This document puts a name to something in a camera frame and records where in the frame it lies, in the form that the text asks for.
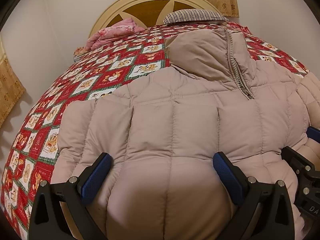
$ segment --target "bedsheet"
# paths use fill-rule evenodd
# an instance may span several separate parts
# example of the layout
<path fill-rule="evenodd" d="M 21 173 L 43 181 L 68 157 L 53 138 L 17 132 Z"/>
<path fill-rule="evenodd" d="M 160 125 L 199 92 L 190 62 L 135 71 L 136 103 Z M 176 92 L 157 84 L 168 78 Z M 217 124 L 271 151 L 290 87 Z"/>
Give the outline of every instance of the bedsheet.
<path fill-rule="evenodd" d="M 32 204 L 42 180 L 50 181 L 59 156 L 58 133 L 62 114 L 75 100 L 90 100 L 158 69 L 168 67 L 164 39 L 201 28 L 242 31 L 255 60 L 279 63 L 303 77 L 306 67 L 275 46 L 254 37 L 237 24 L 154 26 L 91 51 L 68 68 L 30 110 L 12 144 L 2 177 L 1 208 L 22 239 L 28 237 Z"/>

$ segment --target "wall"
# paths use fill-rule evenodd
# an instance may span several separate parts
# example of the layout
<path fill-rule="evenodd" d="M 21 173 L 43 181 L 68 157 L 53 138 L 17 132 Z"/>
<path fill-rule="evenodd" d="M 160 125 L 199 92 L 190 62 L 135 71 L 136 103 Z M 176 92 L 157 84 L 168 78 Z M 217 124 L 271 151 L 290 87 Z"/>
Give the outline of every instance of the wall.
<path fill-rule="evenodd" d="M 303 0 L 238 0 L 238 5 L 240 24 L 320 78 L 320 25 Z"/>
<path fill-rule="evenodd" d="M 99 15 L 116 0 L 21 0 L 1 35 L 27 89 L 0 129 L 0 173 L 21 124 L 39 97 L 72 64 Z M 303 0 L 238 0 L 240 23 L 293 55 L 320 78 L 320 25 Z"/>
<path fill-rule="evenodd" d="M 72 63 L 100 14 L 116 0 L 21 0 L 1 36 L 12 69 L 27 89 L 0 129 L 0 176 L 31 107 Z"/>

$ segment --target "pink ruffled fabric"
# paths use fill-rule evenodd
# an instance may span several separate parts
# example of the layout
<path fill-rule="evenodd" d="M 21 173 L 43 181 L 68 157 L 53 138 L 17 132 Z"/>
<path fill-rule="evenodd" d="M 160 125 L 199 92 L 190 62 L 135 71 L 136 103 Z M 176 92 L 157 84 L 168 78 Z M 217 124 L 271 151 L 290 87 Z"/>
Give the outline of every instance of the pink ruffled fabric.
<path fill-rule="evenodd" d="M 138 26 L 132 18 L 127 18 L 111 27 L 97 31 L 87 40 L 84 49 L 86 51 L 94 50 L 144 30 L 145 29 Z"/>

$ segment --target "pillow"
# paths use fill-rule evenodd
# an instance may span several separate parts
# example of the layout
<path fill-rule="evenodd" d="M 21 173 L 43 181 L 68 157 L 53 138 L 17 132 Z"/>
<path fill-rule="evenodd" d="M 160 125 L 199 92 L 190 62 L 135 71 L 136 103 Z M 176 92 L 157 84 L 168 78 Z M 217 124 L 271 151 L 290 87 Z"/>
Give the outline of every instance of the pillow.
<path fill-rule="evenodd" d="M 222 24 L 229 20 L 218 12 L 204 9 L 183 9 L 169 13 L 164 19 L 164 24 L 180 25 L 191 23 L 214 22 Z"/>

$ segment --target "quilted jacket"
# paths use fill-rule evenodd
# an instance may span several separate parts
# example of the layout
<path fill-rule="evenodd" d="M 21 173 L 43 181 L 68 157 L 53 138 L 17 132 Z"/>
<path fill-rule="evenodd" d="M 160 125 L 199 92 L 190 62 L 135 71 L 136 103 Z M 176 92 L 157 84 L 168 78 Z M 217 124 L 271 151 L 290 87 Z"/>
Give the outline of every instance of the quilted jacket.
<path fill-rule="evenodd" d="M 171 67 L 66 108 L 51 183 L 109 153 L 113 167 L 88 207 L 109 240 L 214 240 L 236 210 L 212 166 L 218 151 L 246 176 L 283 180 L 293 203 L 297 178 L 280 152 L 293 147 L 320 168 L 320 145 L 306 136 L 320 128 L 320 81 L 254 61 L 243 34 L 226 29 L 170 37 L 166 52 Z"/>

